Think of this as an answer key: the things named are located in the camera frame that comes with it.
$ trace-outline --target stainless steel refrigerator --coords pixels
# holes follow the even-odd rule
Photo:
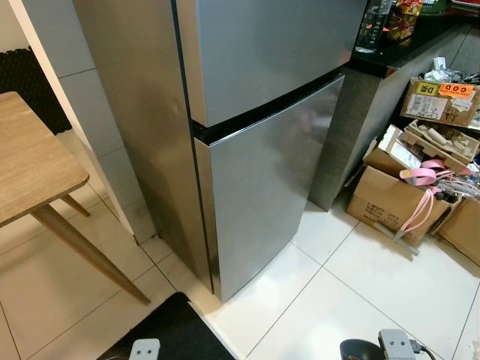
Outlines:
[[[74,3],[158,232],[227,300],[299,227],[365,0]]]

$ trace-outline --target tiled floor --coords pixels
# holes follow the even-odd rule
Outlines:
[[[377,342],[380,329],[402,328],[438,359],[478,360],[480,268],[448,245],[428,238],[410,259],[345,214],[346,199],[329,213],[309,203],[291,243],[222,305],[160,239],[131,241],[73,133],[59,139],[91,173],[73,193],[91,217],[55,208],[152,304],[24,217],[0,229],[0,359],[96,359],[178,290],[240,359],[339,359],[346,338]]]

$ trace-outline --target orange label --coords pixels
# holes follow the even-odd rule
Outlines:
[[[474,85],[443,83],[440,85],[439,93],[453,98],[468,99],[473,89]]]

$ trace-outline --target black mat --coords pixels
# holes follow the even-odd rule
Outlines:
[[[134,341],[145,338],[160,340],[158,360],[234,359],[181,292],[170,296],[98,360],[128,360]]]

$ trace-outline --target freezer door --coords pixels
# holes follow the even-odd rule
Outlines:
[[[181,0],[191,117],[209,127],[350,59],[366,0]]]
[[[343,79],[212,145],[195,139],[214,292],[221,300],[299,228]]]

